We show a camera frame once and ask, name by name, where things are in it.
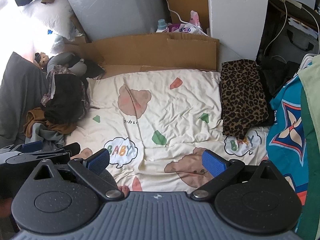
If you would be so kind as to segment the brown garment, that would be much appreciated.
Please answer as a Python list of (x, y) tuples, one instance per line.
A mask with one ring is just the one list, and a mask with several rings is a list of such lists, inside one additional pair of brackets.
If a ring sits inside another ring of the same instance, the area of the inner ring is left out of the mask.
[(50, 122), (44, 117), (44, 111), (40, 107), (37, 107), (27, 112), (26, 123), (23, 126), (23, 132), (26, 137), (31, 138), (32, 126), (36, 123), (42, 124), (45, 128), (63, 135), (72, 133), (77, 127), (76, 123), (54, 124)]

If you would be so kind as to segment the grey mattress board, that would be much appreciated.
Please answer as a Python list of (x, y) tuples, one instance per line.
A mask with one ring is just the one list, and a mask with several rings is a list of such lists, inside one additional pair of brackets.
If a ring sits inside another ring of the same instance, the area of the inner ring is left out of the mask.
[(68, 0), (86, 35), (108, 37), (154, 33), (160, 19), (168, 21), (165, 0)]

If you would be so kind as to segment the folded black garment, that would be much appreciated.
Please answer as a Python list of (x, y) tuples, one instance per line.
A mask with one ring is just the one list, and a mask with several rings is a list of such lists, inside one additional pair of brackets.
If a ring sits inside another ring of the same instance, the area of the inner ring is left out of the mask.
[(283, 85), (283, 73), (286, 70), (286, 64), (276, 59), (263, 56), (260, 60), (257, 60), (257, 66), (265, 94), (268, 113), (267, 119), (261, 124), (262, 126), (271, 126), (274, 123), (274, 110), (270, 105), (270, 101), (276, 96)]

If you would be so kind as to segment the cream bear print bedsheet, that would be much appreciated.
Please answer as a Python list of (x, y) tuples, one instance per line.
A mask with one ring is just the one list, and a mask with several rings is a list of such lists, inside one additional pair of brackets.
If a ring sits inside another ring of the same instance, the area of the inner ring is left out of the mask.
[(258, 165), (268, 129), (240, 140), (222, 133), (220, 74), (163, 70), (90, 79), (90, 110), (66, 142), (85, 153), (105, 148), (116, 183), (133, 191), (191, 192), (211, 180), (205, 150)]

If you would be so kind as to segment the green fabric item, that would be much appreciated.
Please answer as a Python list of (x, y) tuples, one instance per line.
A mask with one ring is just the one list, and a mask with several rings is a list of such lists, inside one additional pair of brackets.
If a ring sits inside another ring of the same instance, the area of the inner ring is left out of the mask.
[(302, 83), (300, 98), (309, 182), (297, 234), (302, 239), (319, 239), (319, 56), (314, 56), (298, 76)]

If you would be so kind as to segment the blue denim garment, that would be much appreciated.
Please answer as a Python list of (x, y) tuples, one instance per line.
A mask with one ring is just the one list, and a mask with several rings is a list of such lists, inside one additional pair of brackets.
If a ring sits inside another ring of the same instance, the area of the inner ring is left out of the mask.
[(50, 130), (39, 122), (33, 124), (31, 138), (25, 139), (26, 143), (37, 141), (42, 142), (42, 151), (55, 150), (65, 145), (63, 134)]

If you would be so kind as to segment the grey plush pillow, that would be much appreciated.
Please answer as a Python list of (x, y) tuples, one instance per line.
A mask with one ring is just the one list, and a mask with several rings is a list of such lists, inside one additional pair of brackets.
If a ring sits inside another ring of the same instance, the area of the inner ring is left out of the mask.
[(47, 64), (47, 73), (53, 70), (55, 66), (64, 66), (77, 76), (83, 76), (87, 71), (84, 59), (68, 52), (52, 57)]

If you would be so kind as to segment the teal printed garment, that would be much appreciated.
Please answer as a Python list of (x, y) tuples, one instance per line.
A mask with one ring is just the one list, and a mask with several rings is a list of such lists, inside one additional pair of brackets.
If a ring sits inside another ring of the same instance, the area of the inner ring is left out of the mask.
[(295, 75), (270, 101), (274, 124), (267, 139), (268, 159), (277, 167), (305, 204), (308, 182), (308, 155), (302, 123), (302, 83)]

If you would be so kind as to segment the teddy bear toy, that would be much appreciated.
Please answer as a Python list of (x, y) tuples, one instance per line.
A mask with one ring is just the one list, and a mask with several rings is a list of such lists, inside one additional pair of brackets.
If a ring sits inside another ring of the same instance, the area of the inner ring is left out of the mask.
[(47, 68), (47, 64), (49, 62), (49, 56), (47, 54), (43, 52), (35, 53), (34, 59), (42, 69)]

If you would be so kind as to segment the dark grey blanket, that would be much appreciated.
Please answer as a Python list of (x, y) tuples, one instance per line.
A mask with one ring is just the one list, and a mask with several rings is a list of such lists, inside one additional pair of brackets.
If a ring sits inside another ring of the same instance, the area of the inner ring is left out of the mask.
[(13, 52), (1, 83), (1, 148), (24, 143), (27, 113), (40, 107), (47, 92), (46, 73)]

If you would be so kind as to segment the leopard print garment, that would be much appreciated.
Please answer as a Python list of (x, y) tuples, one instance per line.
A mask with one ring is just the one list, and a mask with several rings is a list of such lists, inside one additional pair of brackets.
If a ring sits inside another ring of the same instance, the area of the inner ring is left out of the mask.
[(244, 139), (251, 128), (270, 124), (270, 108), (255, 61), (224, 62), (220, 90), (223, 135)]

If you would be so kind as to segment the blue detergent bottle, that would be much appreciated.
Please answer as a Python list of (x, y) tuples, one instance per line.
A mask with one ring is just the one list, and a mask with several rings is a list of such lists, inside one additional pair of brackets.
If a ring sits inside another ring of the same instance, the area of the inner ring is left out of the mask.
[(168, 25), (165, 19), (159, 19), (157, 22), (157, 30), (156, 33), (164, 33), (168, 31)]

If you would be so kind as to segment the pink white packages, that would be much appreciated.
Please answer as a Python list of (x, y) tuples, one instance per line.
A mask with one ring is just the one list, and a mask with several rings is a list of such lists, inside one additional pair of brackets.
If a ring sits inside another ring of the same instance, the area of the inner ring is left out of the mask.
[(200, 18), (196, 11), (190, 12), (190, 20), (189, 22), (182, 22), (179, 24), (169, 24), (168, 32), (170, 33), (184, 33), (184, 34), (195, 34), (195, 35), (206, 35), (203, 31)]

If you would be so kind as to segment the clear plastic bag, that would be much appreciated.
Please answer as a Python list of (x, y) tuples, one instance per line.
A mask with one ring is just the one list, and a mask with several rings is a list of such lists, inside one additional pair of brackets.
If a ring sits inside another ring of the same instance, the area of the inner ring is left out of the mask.
[(47, 31), (47, 41), (48, 41), (48, 48), (52, 54), (58, 54), (63, 52), (65, 45), (73, 42), (75, 40), (75, 32), (71, 32), (71, 36), (66, 38), (52, 30)]

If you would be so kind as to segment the brown cardboard sheet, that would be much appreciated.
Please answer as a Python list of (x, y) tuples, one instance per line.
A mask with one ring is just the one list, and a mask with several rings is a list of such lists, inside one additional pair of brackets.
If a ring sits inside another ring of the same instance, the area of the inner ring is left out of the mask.
[(120, 36), (63, 47), (101, 66), (106, 77), (171, 69), (216, 71), (219, 48), (215, 38), (184, 33)]

